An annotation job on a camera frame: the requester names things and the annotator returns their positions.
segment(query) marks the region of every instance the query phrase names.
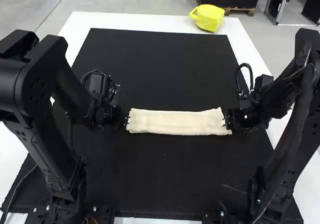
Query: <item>yellow watering can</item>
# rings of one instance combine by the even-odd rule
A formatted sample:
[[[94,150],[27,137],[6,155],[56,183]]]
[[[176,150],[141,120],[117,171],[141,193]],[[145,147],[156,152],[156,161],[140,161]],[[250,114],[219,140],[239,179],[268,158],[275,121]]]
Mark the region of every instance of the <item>yellow watering can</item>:
[[[218,30],[224,16],[224,9],[210,4],[199,5],[189,13],[189,17],[196,20],[195,23],[199,28],[210,32]]]

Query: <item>equipment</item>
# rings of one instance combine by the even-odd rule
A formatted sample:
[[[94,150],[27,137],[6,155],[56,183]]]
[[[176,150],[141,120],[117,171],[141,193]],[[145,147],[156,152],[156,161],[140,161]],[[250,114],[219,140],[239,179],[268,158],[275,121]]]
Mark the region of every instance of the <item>equipment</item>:
[[[119,85],[98,69],[78,81],[66,61],[66,50],[62,37],[48,35],[39,42],[33,32],[22,30],[0,42],[0,120],[28,149],[52,193],[46,210],[28,216],[26,223],[30,224],[80,224],[86,214],[100,220],[95,216],[97,208],[86,210],[86,159],[72,148],[72,126],[76,123],[102,130],[105,125],[117,128],[126,119],[117,106]],[[295,58],[280,77],[273,81],[269,76],[260,76],[254,88],[251,80],[250,93],[238,85],[240,108],[225,114],[226,126],[232,131],[266,128],[271,118],[283,117],[294,102],[293,112],[274,155],[264,167],[258,167],[249,181],[246,213],[235,215],[221,203],[220,210],[203,212],[202,223],[285,222],[295,182],[319,146],[314,136],[307,145],[302,138],[299,145],[303,127],[305,132],[310,128],[308,109],[311,119],[318,117],[319,50],[319,33],[301,29],[296,35]],[[51,96],[70,119],[69,147],[54,122]],[[108,216],[99,223],[113,223],[114,212],[108,206],[103,210]]]
[[[86,160],[73,150],[72,138],[69,148],[65,143],[54,121],[51,96],[70,119],[70,136],[73,123],[101,130],[107,124],[118,126],[122,115],[116,103],[119,85],[99,70],[78,81],[65,58],[67,46],[63,37],[48,35],[39,42],[24,30],[0,42],[0,121],[22,141],[45,176],[54,212],[38,217],[44,224],[60,219],[81,223],[85,218]]]
[[[291,118],[264,166],[257,168],[247,189],[247,212],[242,221],[248,224],[285,223],[286,210],[293,199],[296,181],[319,147],[315,127],[319,115],[320,35],[318,31],[301,28],[295,36],[295,56],[282,74],[256,78],[253,88],[251,67],[249,93],[239,85],[239,109],[227,110],[226,125],[233,131],[252,131],[257,126],[268,128],[272,118],[284,117],[292,108]],[[238,223],[221,205],[222,223]]]

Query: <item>black mat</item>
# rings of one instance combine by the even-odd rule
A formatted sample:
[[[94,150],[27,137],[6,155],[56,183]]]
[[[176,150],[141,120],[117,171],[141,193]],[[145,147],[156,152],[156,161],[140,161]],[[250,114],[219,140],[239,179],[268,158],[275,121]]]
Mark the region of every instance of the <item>black mat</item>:
[[[119,104],[127,110],[202,111],[238,106],[237,66],[223,35],[91,29],[72,69],[79,79],[94,68],[110,74],[121,85]],[[56,103],[54,115],[66,136],[65,113]],[[244,209],[221,184],[245,191],[273,150],[263,129],[250,136],[168,136],[76,126],[74,145],[89,161],[88,202],[109,203],[118,216],[190,220],[199,220],[218,199]],[[34,165],[28,156],[13,186]],[[24,184],[11,211],[47,203],[39,170]],[[300,215],[296,206],[293,211]]]

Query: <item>cloth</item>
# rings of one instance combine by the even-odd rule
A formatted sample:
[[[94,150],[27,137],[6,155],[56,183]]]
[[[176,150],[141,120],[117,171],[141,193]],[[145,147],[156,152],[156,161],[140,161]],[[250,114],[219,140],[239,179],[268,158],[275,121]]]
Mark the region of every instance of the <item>cloth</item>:
[[[126,130],[181,136],[231,135],[220,107],[204,111],[163,111],[132,108]]]

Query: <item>cable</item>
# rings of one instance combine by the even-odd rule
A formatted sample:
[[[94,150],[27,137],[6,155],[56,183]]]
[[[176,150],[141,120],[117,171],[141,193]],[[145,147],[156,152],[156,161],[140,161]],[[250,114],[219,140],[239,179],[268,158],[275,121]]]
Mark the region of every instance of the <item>cable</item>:
[[[239,71],[241,70],[241,68],[246,67],[249,69],[249,74],[250,74],[250,91],[254,88],[254,74],[252,72],[252,68],[248,63],[242,63],[241,65],[239,65],[235,71],[235,76],[234,76],[234,80],[235,80],[235,84],[236,84],[236,90],[238,92],[239,95],[242,95],[242,90],[240,88],[239,85]]]
[[[95,224],[99,224],[99,222],[97,222],[97,220],[94,219],[92,216],[90,216],[90,218],[92,219],[92,221],[94,221]]]
[[[51,222],[50,222],[50,224],[53,224],[54,223],[54,220],[56,219],[56,215],[57,215],[57,208],[55,207],[54,208],[54,212],[53,212],[53,217],[52,217],[52,219],[51,219]]]
[[[96,71],[106,76],[106,74],[104,72],[100,71],[98,68],[95,68],[94,70],[88,71],[86,74],[83,75],[83,77],[81,78],[81,81],[80,81],[81,84],[84,86],[89,78],[89,74],[96,72]]]
[[[1,220],[0,220],[0,224],[5,224],[5,222],[6,222],[6,220],[7,220],[8,211],[9,211],[10,205],[11,205],[11,203],[12,203],[12,201],[13,201],[15,195],[16,195],[16,192],[17,192],[18,187],[19,187],[20,184],[23,182],[23,180],[24,180],[27,176],[29,176],[29,175],[36,169],[37,166],[38,166],[38,165],[35,165],[35,166],[19,181],[18,185],[15,187],[15,189],[14,189],[14,191],[13,191],[13,194],[12,194],[12,197],[11,197],[11,200],[9,201],[9,204],[8,204],[6,210],[5,210],[5,211],[3,212],[3,214],[2,214],[2,217],[1,217]]]
[[[246,193],[247,193],[247,191],[238,190],[238,189],[236,189],[236,188],[234,188],[234,187],[232,187],[232,186],[229,186],[229,185],[227,185],[227,184],[221,184],[221,186],[223,186],[223,187],[225,187],[225,188],[229,188],[229,189],[231,189],[231,190],[234,190],[235,192],[238,192],[238,193],[242,193],[242,194],[246,194]]]

